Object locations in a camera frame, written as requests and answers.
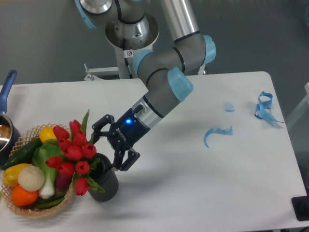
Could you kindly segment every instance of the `wicker basket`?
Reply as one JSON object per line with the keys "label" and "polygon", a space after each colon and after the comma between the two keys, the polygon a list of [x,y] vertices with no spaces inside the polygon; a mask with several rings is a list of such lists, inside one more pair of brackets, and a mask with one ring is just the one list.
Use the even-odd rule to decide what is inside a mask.
{"label": "wicker basket", "polygon": [[[42,126],[37,126],[36,128],[32,128],[32,130],[27,131],[26,134],[23,135],[23,137],[20,137],[18,141],[16,142],[15,146],[13,147],[11,154],[14,154],[15,151],[20,149],[22,146],[30,142],[31,140],[38,138],[40,131],[44,127],[54,127],[57,124],[47,124],[47,125],[42,125]],[[63,127],[67,131],[70,132],[70,130],[59,124],[59,126]],[[11,201],[11,193],[12,193],[13,187],[7,186],[5,184],[2,184],[2,197],[4,198],[4,201],[6,202],[6,206],[10,209],[10,211],[14,212],[16,215],[23,216],[25,218],[42,218],[45,216],[49,216],[51,214],[56,213],[58,210],[60,210],[70,199],[70,197],[73,195],[73,186],[72,184],[69,187],[68,192],[66,193],[64,200],[58,204],[57,206],[54,206],[53,208],[50,209],[45,209],[45,210],[38,210],[38,209],[24,209],[15,206],[12,201]]]}

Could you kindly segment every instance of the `blue plastic piece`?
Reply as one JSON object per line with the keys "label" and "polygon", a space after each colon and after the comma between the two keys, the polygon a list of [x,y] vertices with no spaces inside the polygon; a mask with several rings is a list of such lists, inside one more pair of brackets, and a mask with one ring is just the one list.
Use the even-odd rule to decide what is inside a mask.
{"label": "blue plastic piece", "polygon": [[219,133],[219,134],[225,134],[225,135],[232,135],[233,134],[233,127],[231,126],[228,129],[221,129],[220,127],[215,127],[215,128],[210,128],[205,136],[204,136],[204,144],[206,145],[206,147],[209,148],[208,144],[207,144],[207,137],[211,134],[211,133]]}
{"label": "blue plastic piece", "polygon": [[209,35],[203,35],[206,44],[206,54],[204,59],[204,64],[207,64],[214,60],[217,54],[216,45],[212,41],[212,38]]}
{"label": "blue plastic piece", "polygon": [[0,113],[6,113],[7,99],[16,76],[17,76],[16,70],[10,70],[8,76],[5,79],[5,82],[0,92]]}
{"label": "blue plastic piece", "polygon": [[153,50],[150,50],[150,49],[145,49],[145,50],[142,50],[140,51],[134,58],[133,60],[133,69],[135,71],[136,74],[138,74],[138,70],[139,70],[139,65],[141,63],[141,60],[149,53],[152,53]]}
{"label": "blue plastic piece", "polygon": [[225,104],[225,111],[227,112],[234,112],[235,111],[235,107],[234,107],[234,104],[232,102],[227,102]]}
{"label": "blue plastic piece", "polygon": [[85,12],[83,11],[79,0],[75,0],[75,4],[77,6],[77,9],[79,11],[79,14],[81,15],[83,21],[85,22],[86,26],[91,29],[91,28],[95,28],[96,26],[92,24],[92,22],[89,20],[89,18],[86,16]]}
{"label": "blue plastic piece", "polygon": [[[261,98],[260,98],[260,97],[262,97],[262,96],[268,97],[269,100],[268,100],[268,101],[262,102],[262,101],[261,101]],[[265,121],[280,122],[280,121],[278,121],[277,119],[275,119],[275,117],[274,117],[271,113],[267,112],[267,110],[266,110],[266,109],[270,110],[269,107],[270,107],[271,104],[272,104],[272,98],[273,98],[273,96],[272,96],[271,93],[266,93],[266,92],[264,92],[264,91],[260,93],[260,95],[259,95],[259,97],[258,97],[259,103],[256,105],[256,110],[255,110],[255,113],[254,113],[254,116],[255,116],[256,118],[258,118],[258,119],[263,119],[263,120],[265,120]]]}
{"label": "blue plastic piece", "polygon": [[175,97],[180,102],[183,102],[194,89],[189,79],[176,67],[168,71],[168,81]]}

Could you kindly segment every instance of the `blue joint cap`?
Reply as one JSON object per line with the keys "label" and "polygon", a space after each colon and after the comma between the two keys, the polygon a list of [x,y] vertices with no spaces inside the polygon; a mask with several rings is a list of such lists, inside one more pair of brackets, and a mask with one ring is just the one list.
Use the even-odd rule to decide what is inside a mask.
{"label": "blue joint cap", "polygon": [[150,50],[150,49],[145,49],[145,50],[142,50],[140,51],[134,58],[133,60],[133,69],[135,71],[136,74],[138,74],[138,70],[139,70],[139,65],[141,63],[141,60],[149,53],[152,53],[153,50]]}
{"label": "blue joint cap", "polygon": [[214,44],[214,42],[212,41],[212,38],[209,35],[203,35],[203,38],[206,44],[206,54],[205,54],[205,59],[203,62],[203,65],[204,65],[214,60],[214,58],[216,57],[217,51],[216,51],[216,45]]}
{"label": "blue joint cap", "polygon": [[168,81],[175,97],[180,102],[183,102],[194,89],[189,79],[176,67],[168,71]]}

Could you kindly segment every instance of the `cooking pot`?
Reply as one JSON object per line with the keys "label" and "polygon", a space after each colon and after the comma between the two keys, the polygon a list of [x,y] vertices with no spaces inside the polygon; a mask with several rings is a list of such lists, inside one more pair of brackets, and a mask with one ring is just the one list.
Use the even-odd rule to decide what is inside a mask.
{"label": "cooking pot", "polygon": [[16,76],[15,70],[9,71],[0,92],[0,165],[7,161],[13,146],[20,137],[20,133],[6,115],[7,98]]}

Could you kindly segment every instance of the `black vase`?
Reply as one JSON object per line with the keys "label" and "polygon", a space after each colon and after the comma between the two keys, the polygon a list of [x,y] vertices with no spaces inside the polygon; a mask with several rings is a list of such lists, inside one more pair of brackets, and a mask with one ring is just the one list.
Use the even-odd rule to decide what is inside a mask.
{"label": "black vase", "polygon": [[103,154],[97,153],[96,158],[100,158],[100,163],[97,164],[97,169],[90,174],[91,178],[100,185],[105,192],[98,192],[89,189],[90,195],[99,202],[106,202],[113,198],[118,191],[118,179],[115,172],[110,171],[104,174],[104,170],[111,164],[110,160]]}

